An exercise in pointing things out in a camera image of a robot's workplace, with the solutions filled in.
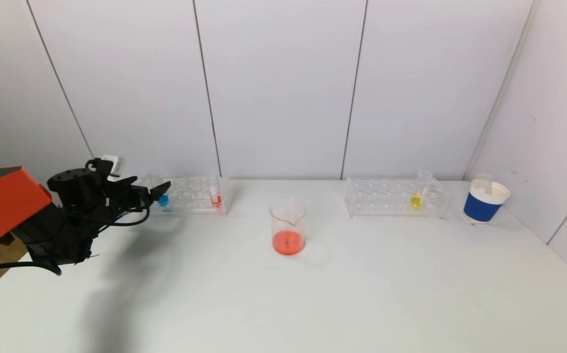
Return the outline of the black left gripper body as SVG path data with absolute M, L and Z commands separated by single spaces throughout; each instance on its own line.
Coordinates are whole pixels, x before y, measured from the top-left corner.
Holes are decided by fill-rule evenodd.
M 152 197 L 145 187 L 110 182 L 105 195 L 107 196 L 105 214 L 145 212 L 151 209 Z

